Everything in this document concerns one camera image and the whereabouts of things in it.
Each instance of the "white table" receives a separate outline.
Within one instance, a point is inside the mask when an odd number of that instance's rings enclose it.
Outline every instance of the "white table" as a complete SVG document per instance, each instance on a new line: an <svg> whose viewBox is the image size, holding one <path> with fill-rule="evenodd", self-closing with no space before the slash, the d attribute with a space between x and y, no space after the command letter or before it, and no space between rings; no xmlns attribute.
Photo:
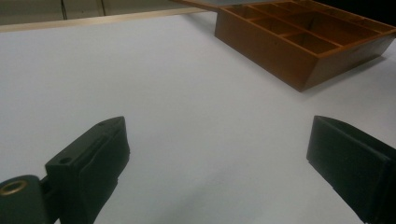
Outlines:
<svg viewBox="0 0 396 224"><path fill-rule="evenodd" d="M299 93L196 13L0 34L0 181L124 116L132 158L95 224L362 223L305 158L315 115L396 147L396 43Z"/></svg>

